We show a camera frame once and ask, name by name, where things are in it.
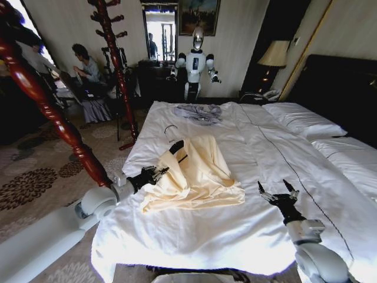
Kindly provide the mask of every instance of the black headboard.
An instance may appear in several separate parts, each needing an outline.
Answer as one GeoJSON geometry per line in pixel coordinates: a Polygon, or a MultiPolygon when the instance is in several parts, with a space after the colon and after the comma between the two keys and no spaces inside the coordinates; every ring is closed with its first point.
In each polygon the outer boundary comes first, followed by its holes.
{"type": "Polygon", "coordinates": [[[377,148],[377,61],[310,55],[287,101],[377,148]]]}

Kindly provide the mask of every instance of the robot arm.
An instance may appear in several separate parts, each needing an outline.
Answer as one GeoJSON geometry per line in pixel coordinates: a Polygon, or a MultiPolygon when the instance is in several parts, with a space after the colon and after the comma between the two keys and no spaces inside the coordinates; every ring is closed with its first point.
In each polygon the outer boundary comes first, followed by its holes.
{"type": "Polygon", "coordinates": [[[295,208],[299,191],[283,180],[290,194],[271,195],[258,182],[261,196],[277,206],[296,247],[296,262],[312,283],[355,283],[344,260],[334,251],[319,244],[325,226],[320,220],[308,220],[295,208]]]}
{"type": "Polygon", "coordinates": [[[209,54],[206,58],[206,64],[208,68],[208,75],[211,78],[211,83],[221,83],[217,76],[217,71],[214,69],[214,64],[213,64],[214,56],[213,54],[209,54]]]}
{"type": "Polygon", "coordinates": [[[136,177],[115,173],[111,189],[95,187],[81,200],[59,208],[0,244],[3,283],[27,283],[50,266],[115,209],[118,202],[145,184],[155,184],[167,169],[145,167],[136,177]]]}
{"type": "Polygon", "coordinates": [[[186,55],[184,55],[183,53],[179,53],[178,60],[173,65],[171,72],[170,72],[170,77],[167,77],[167,79],[176,80],[176,78],[178,76],[178,69],[183,68],[185,66],[186,66],[186,55]]]}

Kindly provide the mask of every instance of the picture frame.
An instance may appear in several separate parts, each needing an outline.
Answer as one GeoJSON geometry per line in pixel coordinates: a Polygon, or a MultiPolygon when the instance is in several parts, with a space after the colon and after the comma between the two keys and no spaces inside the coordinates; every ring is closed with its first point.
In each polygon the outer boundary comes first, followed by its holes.
{"type": "Polygon", "coordinates": [[[192,36],[196,26],[201,26],[204,35],[216,35],[220,0],[180,0],[179,35],[192,36]]]}

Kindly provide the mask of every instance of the white pillow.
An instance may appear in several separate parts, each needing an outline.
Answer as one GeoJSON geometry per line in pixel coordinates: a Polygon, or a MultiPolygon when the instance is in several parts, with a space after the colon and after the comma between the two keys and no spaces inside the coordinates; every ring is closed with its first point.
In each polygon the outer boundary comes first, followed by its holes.
{"type": "Polygon", "coordinates": [[[347,133],[337,124],[296,103],[272,103],[262,107],[289,130],[308,140],[347,133]]]}
{"type": "Polygon", "coordinates": [[[376,149],[352,137],[316,140],[312,145],[377,204],[376,149]]]}

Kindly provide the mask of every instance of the table lamp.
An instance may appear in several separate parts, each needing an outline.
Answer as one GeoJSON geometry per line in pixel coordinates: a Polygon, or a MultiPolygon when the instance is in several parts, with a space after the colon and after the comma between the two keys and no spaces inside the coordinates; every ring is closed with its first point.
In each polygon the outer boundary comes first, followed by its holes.
{"type": "Polygon", "coordinates": [[[259,65],[268,66],[262,75],[262,81],[257,91],[258,93],[263,94],[270,90],[278,70],[286,66],[288,46],[289,41],[274,40],[271,42],[266,53],[258,61],[259,65]]]}

